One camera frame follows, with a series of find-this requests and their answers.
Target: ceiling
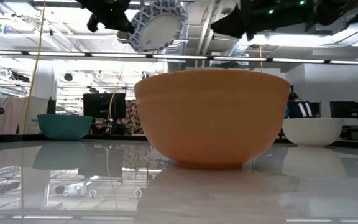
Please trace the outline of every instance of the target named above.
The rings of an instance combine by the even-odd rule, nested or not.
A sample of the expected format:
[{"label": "ceiling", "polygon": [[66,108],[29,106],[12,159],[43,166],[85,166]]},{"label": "ceiling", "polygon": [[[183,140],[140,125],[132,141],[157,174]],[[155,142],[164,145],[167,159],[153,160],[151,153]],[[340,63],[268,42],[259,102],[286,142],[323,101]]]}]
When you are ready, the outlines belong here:
[{"label": "ceiling", "polygon": [[[300,24],[277,29],[275,32],[267,30],[248,42],[243,39],[239,41],[232,37],[214,34],[208,28],[210,23],[224,16],[221,13],[222,10],[232,9],[237,2],[236,0],[183,1],[182,5],[188,13],[188,21],[182,31],[182,37],[180,40],[174,41],[172,46],[159,53],[352,60],[358,58],[358,47],[352,47],[353,44],[358,42],[358,26],[353,30],[348,29],[347,34],[342,31],[346,21],[352,18],[355,13],[358,13],[358,5],[332,25],[315,26],[307,35],[304,32],[304,25]],[[0,28],[0,50],[29,52],[38,50],[42,4],[43,1],[41,0],[0,1],[0,25],[6,28],[5,34],[1,32]],[[132,0],[130,9],[126,11],[129,20],[140,8],[140,2]],[[42,32],[42,51],[135,53],[129,44],[122,44],[117,40],[115,30],[105,29],[100,24],[99,30],[96,33],[91,33],[86,26],[90,15],[91,13],[87,9],[81,9],[74,0],[47,0]],[[297,36],[288,36],[288,34],[297,34]],[[18,72],[31,79],[34,59],[35,57],[0,57],[0,84],[26,84],[9,79],[8,70]],[[82,105],[77,98],[83,93],[89,93],[87,86],[102,86],[100,87],[102,91],[112,92],[112,89],[119,83],[120,86],[127,87],[128,98],[133,98],[134,94],[131,88],[145,74],[154,75],[171,70],[183,70],[186,67],[209,66],[208,63],[195,64],[194,61],[149,59],[141,62],[139,60],[123,62],[122,60],[84,60],[82,58],[65,60],[64,58],[56,58],[55,63],[61,68],[58,86],[81,86],[77,89],[58,90],[60,106],[65,107],[63,100],[72,98],[78,102],[77,111],[80,110]],[[249,62],[239,66],[240,68],[255,69],[261,65],[259,62]],[[263,66],[264,68],[276,68],[285,73],[292,65],[265,63]],[[73,74],[72,82],[64,79],[65,73]],[[5,95],[23,96],[28,90],[27,87],[0,86],[0,94],[5,93]]]}]

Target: glossy white countertop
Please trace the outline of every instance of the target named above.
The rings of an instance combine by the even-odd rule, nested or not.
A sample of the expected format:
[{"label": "glossy white countertop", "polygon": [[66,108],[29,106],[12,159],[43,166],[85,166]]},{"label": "glossy white countertop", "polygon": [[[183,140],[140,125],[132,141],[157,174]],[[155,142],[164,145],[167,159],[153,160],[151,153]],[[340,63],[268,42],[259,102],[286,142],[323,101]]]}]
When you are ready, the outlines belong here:
[{"label": "glossy white countertop", "polygon": [[0,223],[358,223],[358,149],[277,144],[219,171],[145,141],[0,143]]}]

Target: teal bowl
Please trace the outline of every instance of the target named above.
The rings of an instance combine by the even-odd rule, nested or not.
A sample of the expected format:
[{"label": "teal bowl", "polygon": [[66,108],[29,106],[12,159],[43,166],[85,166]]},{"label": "teal bowl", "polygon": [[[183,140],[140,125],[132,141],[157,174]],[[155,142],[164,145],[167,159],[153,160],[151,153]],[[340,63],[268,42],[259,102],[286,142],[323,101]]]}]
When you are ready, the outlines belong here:
[{"label": "teal bowl", "polygon": [[76,141],[90,130],[92,119],[89,116],[40,114],[38,125],[42,134],[51,140]]}]

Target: orange bowl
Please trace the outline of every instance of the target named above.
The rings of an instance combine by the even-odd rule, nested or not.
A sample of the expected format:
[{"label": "orange bowl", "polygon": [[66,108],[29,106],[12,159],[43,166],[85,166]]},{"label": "orange bowl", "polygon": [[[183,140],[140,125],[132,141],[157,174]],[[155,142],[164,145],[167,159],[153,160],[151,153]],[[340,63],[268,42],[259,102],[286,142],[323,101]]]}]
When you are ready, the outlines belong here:
[{"label": "orange bowl", "polygon": [[135,86],[147,139],[179,166],[235,169],[267,151],[283,124],[290,84],[246,70],[187,70]]}]

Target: white bowl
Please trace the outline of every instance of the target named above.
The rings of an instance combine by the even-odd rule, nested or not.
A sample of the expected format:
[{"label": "white bowl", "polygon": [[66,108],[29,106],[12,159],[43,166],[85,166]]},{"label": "white bowl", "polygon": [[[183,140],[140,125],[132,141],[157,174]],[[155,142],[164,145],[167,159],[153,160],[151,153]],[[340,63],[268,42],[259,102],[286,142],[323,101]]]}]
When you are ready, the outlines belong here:
[{"label": "white bowl", "polygon": [[336,141],[344,125],[337,118],[284,119],[285,137],[299,146],[327,146]]}]

